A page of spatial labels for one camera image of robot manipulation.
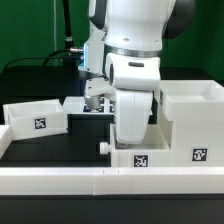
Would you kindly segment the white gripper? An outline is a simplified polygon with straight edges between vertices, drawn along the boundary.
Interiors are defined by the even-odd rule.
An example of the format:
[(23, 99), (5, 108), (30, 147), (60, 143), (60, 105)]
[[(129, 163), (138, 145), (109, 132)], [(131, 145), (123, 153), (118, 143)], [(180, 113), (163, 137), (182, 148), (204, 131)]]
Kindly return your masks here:
[(144, 139), (153, 93), (136, 90), (116, 90), (116, 139), (122, 144), (140, 144)]

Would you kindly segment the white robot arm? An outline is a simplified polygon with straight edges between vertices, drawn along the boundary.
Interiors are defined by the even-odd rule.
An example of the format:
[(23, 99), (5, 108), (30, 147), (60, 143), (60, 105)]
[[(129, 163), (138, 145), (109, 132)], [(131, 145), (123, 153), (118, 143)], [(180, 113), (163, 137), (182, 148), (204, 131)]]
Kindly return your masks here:
[(121, 144), (142, 142), (160, 82), (165, 39), (183, 33), (193, 20), (195, 0), (89, 0), (90, 36), (81, 71), (91, 109), (100, 95), (115, 102), (115, 134)]

